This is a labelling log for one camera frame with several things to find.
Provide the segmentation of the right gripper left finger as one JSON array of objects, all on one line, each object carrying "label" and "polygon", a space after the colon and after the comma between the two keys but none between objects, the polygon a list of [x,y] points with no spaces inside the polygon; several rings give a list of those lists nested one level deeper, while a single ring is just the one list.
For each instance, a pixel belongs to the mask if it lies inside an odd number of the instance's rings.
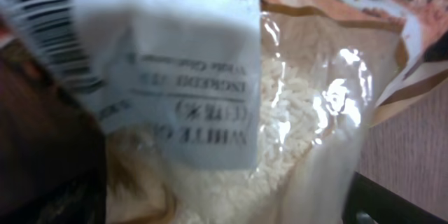
[{"label": "right gripper left finger", "polygon": [[1,223],[104,223],[104,135],[23,45],[1,49]]}]

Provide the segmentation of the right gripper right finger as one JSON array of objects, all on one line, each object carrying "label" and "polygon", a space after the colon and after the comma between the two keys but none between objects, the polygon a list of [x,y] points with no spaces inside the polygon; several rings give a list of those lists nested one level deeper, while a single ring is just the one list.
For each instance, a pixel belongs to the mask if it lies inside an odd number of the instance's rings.
[{"label": "right gripper right finger", "polygon": [[367,177],[355,173],[347,197],[343,224],[447,224]]}]

